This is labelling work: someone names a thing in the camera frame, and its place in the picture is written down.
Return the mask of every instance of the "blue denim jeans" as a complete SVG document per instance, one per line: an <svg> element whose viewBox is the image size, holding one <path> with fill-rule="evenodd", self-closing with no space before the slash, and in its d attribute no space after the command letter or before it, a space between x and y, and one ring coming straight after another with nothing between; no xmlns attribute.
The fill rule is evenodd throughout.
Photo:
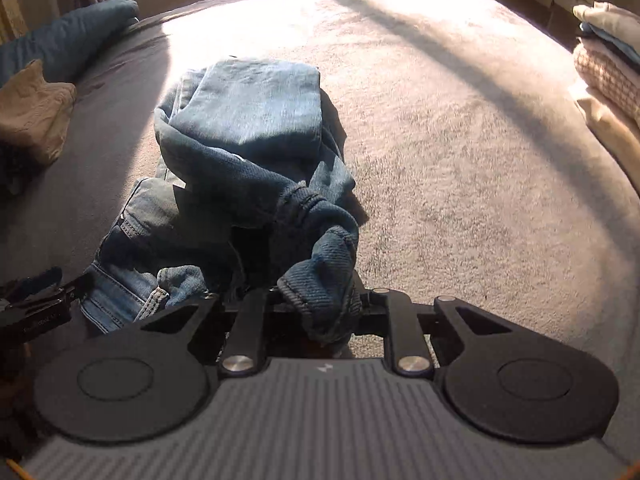
<svg viewBox="0 0 640 480"><path fill-rule="evenodd" d="M319 77L304 64L230 59L167 93L154 115L156 176L136 183L88 269L96 285L81 307L101 330L275 283L311 338L353 329L358 226L341 205L354 181Z"/></svg>

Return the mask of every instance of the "striped plastic surface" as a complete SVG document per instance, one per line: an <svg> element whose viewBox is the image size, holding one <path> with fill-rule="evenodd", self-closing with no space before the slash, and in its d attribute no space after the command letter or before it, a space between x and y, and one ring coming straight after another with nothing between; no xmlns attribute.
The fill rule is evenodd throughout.
<svg viewBox="0 0 640 480"><path fill-rule="evenodd" d="M112 448L55 437L23 467L35 480L604 480L626 465L595 439L528 449L485 436L381 360L274 359L172 433Z"/></svg>

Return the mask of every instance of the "beige cloth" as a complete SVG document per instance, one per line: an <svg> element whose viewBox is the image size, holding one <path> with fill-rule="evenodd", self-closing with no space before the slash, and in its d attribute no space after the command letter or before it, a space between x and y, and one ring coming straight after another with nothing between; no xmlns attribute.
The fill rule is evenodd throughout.
<svg viewBox="0 0 640 480"><path fill-rule="evenodd" d="M51 164L62 152L75 100L74 85L47 83L42 61L31 61L0 88L0 140Z"/></svg>
<svg viewBox="0 0 640 480"><path fill-rule="evenodd" d="M587 50L578 43L574 50L574 65L587 85L600 90L640 124L640 88L629 81L609 57Z"/></svg>
<svg viewBox="0 0 640 480"><path fill-rule="evenodd" d="M612 101L584 82L569 89L584 121L640 195L640 129Z"/></svg>
<svg viewBox="0 0 640 480"><path fill-rule="evenodd" d="M601 28L640 52L640 16L630 10L607 2L595 2L593 7L575 6L574 15L582 22Z"/></svg>

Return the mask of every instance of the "white fabric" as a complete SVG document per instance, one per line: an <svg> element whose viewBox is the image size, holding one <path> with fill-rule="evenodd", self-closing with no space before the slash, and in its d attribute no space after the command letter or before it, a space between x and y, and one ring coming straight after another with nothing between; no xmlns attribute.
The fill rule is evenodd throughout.
<svg viewBox="0 0 640 480"><path fill-rule="evenodd" d="M574 15L582 22L591 23L624 41L640 53L640 17L630 10L608 2L595 2L593 7L575 6Z"/></svg>

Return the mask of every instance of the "black circular pad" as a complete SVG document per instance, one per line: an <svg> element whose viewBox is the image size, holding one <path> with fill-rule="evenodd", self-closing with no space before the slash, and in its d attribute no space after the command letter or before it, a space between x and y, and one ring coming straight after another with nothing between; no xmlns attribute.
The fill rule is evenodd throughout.
<svg viewBox="0 0 640 480"><path fill-rule="evenodd" d="M465 341L444 391L474 426L523 444L602 434L618 403L616 378L605 365L524 329Z"/></svg>
<svg viewBox="0 0 640 480"><path fill-rule="evenodd" d="M91 340L41 371L36 407L79 440L117 444L156 436L193 414L209 391L206 372L185 346L135 328Z"/></svg>
<svg viewBox="0 0 640 480"><path fill-rule="evenodd" d="M561 365L541 359L518 359L498 371L500 385L525 400L553 400L566 394L573 380Z"/></svg>

